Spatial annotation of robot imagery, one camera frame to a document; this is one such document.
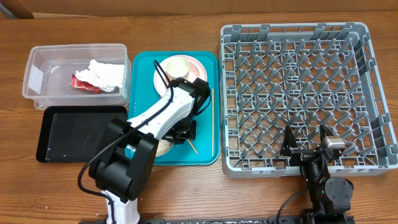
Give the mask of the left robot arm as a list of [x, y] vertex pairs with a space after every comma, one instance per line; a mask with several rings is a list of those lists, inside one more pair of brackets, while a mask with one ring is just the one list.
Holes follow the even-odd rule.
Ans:
[[194, 116], [210, 104], [208, 82], [177, 78], [148, 110], [127, 121], [113, 119], [84, 167], [106, 199], [104, 223], [138, 223], [137, 199], [144, 190], [161, 139], [181, 144], [196, 137]]

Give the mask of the white napkin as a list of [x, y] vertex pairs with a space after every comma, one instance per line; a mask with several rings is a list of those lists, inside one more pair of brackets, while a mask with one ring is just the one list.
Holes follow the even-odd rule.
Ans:
[[123, 87], [124, 69], [125, 66], [121, 64], [100, 63], [92, 59], [87, 69], [75, 72], [75, 77], [101, 91], [112, 92], [116, 87]]

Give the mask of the red sauce packet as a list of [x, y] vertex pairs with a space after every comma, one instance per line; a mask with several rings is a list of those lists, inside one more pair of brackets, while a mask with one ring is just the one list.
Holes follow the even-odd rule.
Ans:
[[85, 91], [90, 91], [94, 93], [101, 93], [102, 90], [98, 88], [97, 86], [94, 86], [88, 82], [81, 81], [77, 79], [77, 77], [73, 74], [72, 75], [72, 80], [71, 80], [71, 87], [78, 89], [78, 90], [85, 90]]

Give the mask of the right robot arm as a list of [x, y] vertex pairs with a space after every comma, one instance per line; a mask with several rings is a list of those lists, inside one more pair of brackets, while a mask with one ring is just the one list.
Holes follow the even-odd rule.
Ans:
[[[285, 127], [280, 154], [290, 157], [290, 166], [300, 168], [300, 175], [306, 181], [305, 189], [287, 199], [279, 208], [276, 222], [282, 223], [354, 223], [353, 217], [346, 216], [351, 209], [354, 185], [348, 179], [332, 177], [328, 163], [339, 159], [345, 150], [345, 141], [321, 124], [321, 143], [315, 149], [298, 146], [292, 129]], [[281, 217], [283, 208], [304, 192], [310, 196], [311, 208], [303, 209], [295, 217]]]

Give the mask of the wooden chopstick diagonal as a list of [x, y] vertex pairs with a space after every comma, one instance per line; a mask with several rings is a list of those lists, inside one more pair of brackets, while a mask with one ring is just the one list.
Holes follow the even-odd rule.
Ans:
[[191, 148], [194, 150], [195, 154], [198, 154], [198, 151], [196, 150], [195, 146], [193, 145], [192, 141], [187, 139], [187, 142], [189, 143], [189, 145], [191, 146]]

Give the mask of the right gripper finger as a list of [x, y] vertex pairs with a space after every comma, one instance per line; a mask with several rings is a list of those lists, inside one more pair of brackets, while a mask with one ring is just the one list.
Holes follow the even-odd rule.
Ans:
[[321, 124], [319, 126], [320, 131], [320, 140], [322, 146], [331, 146], [333, 144], [334, 135], [333, 133], [327, 128], [325, 124]]
[[284, 140], [282, 142], [282, 147], [280, 150], [281, 156], [292, 156], [298, 153], [298, 145], [296, 143], [294, 134], [289, 125], [285, 127]]

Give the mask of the white bowl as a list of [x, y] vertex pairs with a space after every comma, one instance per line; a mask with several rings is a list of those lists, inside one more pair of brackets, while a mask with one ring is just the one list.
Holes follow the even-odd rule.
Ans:
[[158, 144], [157, 152], [155, 154], [156, 157], [163, 156], [168, 153], [172, 148], [173, 143], [167, 140], [161, 139]]

